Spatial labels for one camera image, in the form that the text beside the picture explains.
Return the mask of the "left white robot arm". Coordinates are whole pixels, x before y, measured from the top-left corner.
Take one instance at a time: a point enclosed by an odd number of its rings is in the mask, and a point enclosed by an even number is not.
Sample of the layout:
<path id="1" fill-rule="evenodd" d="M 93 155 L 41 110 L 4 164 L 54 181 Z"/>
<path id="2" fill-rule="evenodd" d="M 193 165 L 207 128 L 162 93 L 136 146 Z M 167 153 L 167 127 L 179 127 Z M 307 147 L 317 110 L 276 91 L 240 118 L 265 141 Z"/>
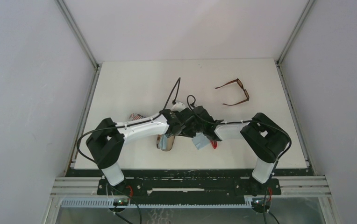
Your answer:
<path id="1" fill-rule="evenodd" d="M 184 128 L 179 120 L 181 111 L 183 109 L 164 109 L 150 117 L 129 122 L 116 123 L 111 118 L 106 118 L 88 133 L 86 146 L 111 186 L 116 186 L 125 179 L 118 164 L 123 146 L 153 135 L 179 135 Z"/>

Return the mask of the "red sunglasses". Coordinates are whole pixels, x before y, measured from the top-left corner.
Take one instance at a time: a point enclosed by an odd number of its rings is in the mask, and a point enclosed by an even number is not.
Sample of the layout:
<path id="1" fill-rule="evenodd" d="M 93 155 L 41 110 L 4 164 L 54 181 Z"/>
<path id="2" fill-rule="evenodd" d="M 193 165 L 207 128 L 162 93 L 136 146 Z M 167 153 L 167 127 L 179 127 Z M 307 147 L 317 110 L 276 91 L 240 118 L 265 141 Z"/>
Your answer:
<path id="1" fill-rule="evenodd" d="M 217 149 L 218 148 L 218 142 L 216 140 L 211 140 L 210 143 L 211 143 L 211 146 L 212 146 L 213 149 Z"/>

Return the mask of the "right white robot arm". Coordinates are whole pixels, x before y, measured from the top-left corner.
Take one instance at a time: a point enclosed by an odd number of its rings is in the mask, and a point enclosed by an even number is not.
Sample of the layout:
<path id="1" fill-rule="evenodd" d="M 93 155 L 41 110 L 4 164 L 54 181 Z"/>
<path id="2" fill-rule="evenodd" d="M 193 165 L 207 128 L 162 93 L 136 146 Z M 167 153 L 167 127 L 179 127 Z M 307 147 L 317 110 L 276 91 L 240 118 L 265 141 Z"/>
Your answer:
<path id="1" fill-rule="evenodd" d="M 209 140 L 247 142 L 257 156 L 251 178 L 260 184 L 270 180 L 278 161 L 292 146 L 289 134 L 261 112 L 256 113 L 251 120 L 224 122 L 213 119 L 203 106 L 189 106 L 188 109 Z"/>

